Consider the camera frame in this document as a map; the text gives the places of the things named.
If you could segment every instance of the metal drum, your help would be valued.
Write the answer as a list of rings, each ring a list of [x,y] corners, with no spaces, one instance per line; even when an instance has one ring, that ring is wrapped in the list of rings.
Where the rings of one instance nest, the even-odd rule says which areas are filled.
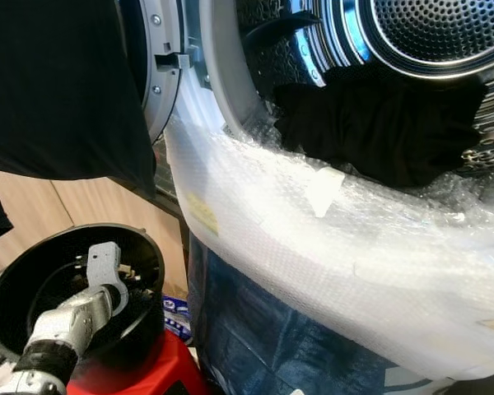
[[[489,87],[473,125],[482,135],[463,157],[465,174],[494,167],[494,0],[238,0],[241,27],[309,11],[321,23],[272,48],[246,50],[253,82],[324,84],[331,67],[374,60],[421,79],[478,74]]]

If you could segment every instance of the bubble wrap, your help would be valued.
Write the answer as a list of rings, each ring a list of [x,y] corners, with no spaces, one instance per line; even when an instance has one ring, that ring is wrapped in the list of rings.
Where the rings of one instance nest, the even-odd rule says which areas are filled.
[[[402,367],[429,379],[494,374],[494,175],[394,191],[280,151],[266,121],[237,139],[171,119],[191,231],[291,307]]]

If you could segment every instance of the red plastic stool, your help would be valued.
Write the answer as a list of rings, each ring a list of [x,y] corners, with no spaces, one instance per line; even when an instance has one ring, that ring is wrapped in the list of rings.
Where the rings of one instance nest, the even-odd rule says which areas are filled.
[[[169,393],[210,395],[205,379],[187,346],[169,331],[161,335],[159,342],[161,352],[145,377],[133,386],[112,395],[165,395]],[[68,395],[95,394],[85,392],[70,383]]]

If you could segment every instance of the black bucket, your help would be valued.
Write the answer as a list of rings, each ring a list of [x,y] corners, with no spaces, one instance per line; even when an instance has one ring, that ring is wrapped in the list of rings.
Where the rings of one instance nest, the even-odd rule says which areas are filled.
[[[86,259],[93,244],[114,241],[121,263],[135,271],[127,307],[93,338],[73,372],[91,393],[114,393],[136,383],[159,353],[164,327],[163,257],[144,232],[125,225],[71,228],[25,251],[0,276],[0,354],[18,361],[38,316],[87,287]]]

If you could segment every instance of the wooden panel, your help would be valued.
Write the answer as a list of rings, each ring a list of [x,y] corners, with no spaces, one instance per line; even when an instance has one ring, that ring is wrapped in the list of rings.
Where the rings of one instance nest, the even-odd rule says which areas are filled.
[[[73,225],[48,180],[0,172],[0,201],[14,225],[0,237],[0,270],[33,244]]]
[[[113,222],[145,229],[165,259],[164,292],[186,296],[179,221],[110,179],[52,181],[75,225]]]

